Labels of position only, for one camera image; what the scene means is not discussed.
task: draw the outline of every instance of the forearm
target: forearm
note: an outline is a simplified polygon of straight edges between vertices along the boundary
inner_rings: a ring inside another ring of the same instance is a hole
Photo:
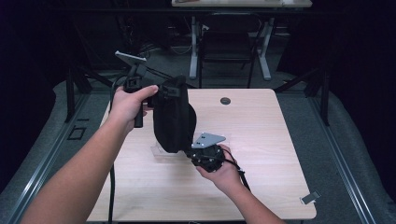
[[[22,223],[83,223],[91,213],[126,132],[105,122],[88,143],[44,186]]]
[[[244,186],[223,192],[235,203],[246,223],[284,223]]]

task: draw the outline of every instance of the table leg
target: table leg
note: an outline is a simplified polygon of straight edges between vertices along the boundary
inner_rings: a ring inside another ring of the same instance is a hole
[[[264,80],[271,80],[270,69],[268,68],[267,60],[265,59],[265,53],[268,49],[268,43],[270,42],[271,33],[274,27],[274,18],[271,18],[264,25],[264,40],[262,41],[262,49],[258,50],[260,66],[262,67],[262,75]]]
[[[197,64],[198,64],[198,54],[197,54],[196,23],[195,23],[195,17],[192,17],[192,20],[191,20],[190,79],[196,79],[197,78]]]

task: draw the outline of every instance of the person's right arm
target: person's right arm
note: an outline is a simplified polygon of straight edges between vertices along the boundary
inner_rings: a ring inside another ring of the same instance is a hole
[[[230,151],[226,146],[221,145],[221,147]],[[224,154],[227,160],[232,160],[228,153]],[[234,165],[224,162],[221,168],[213,173],[208,173],[200,166],[197,166],[196,169],[201,176],[211,180],[219,190],[235,203],[246,223],[285,223],[242,184]]]

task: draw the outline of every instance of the person's left arm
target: person's left arm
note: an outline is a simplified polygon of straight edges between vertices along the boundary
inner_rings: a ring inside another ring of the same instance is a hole
[[[85,223],[141,102],[155,94],[157,86],[135,93],[119,88],[108,119],[84,147],[40,190],[21,223]]]

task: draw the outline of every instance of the wooden table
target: wooden table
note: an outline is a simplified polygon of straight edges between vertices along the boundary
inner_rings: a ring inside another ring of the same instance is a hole
[[[173,7],[222,7],[229,9],[237,9],[241,11],[248,11],[247,8],[252,7],[267,7],[267,8],[304,8],[311,7],[312,2],[310,0],[197,0],[179,3],[177,0],[172,0]],[[262,31],[262,36],[264,37],[262,41],[262,48],[258,50],[259,62],[262,68],[262,77],[264,80],[271,80],[270,70],[268,68],[268,63],[265,59],[265,53],[268,49],[268,43],[271,38],[271,33],[274,27],[274,19],[270,19],[264,25]],[[191,20],[191,63],[190,63],[190,78],[196,78],[197,64],[198,64],[198,54],[197,54],[197,31],[195,17]]]
[[[222,105],[220,99],[231,99]],[[282,112],[272,90],[189,90],[197,113],[197,133],[224,134],[252,192],[283,219],[315,217]],[[144,127],[129,133],[115,161],[117,221],[217,221],[243,219],[212,182],[195,170],[184,154],[154,156],[152,112]],[[89,221],[107,220],[107,179]]]

